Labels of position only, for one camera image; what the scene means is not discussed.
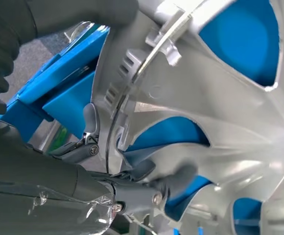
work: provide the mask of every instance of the silver plastic surface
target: silver plastic surface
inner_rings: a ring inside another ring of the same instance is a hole
[[[105,153],[116,108],[107,105],[104,97],[110,85],[118,90],[116,99],[122,95],[126,81],[118,71],[127,50],[150,50],[144,41],[155,22],[164,24],[176,13],[176,5],[186,8],[193,1],[145,2],[140,5],[148,17],[139,13],[131,26],[111,31],[100,58],[91,99],[102,124],[98,142],[101,153]],[[122,151],[149,127],[170,117],[188,118],[199,125],[211,146],[177,143],[134,152],[137,163],[151,159],[156,164],[148,180],[191,162],[198,174],[214,183],[196,194],[181,220],[171,220],[171,226],[185,235],[198,233],[198,225],[204,227],[205,234],[235,235],[233,203],[252,198],[263,202],[261,234],[284,234],[284,1],[270,1],[280,38],[278,70],[271,87],[262,87],[225,64],[197,34],[233,2],[201,1],[188,32],[175,43],[182,56],[177,67],[169,66],[161,54],[150,64],[139,89],[128,97],[116,120],[110,142],[110,172],[119,173],[128,165]],[[163,208],[151,214],[165,216]]]

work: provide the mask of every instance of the black glove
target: black glove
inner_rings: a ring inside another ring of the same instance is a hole
[[[0,93],[8,90],[4,76],[13,71],[21,44],[81,21],[122,26],[137,10],[137,0],[0,0]],[[0,114],[5,111],[0,102]]]

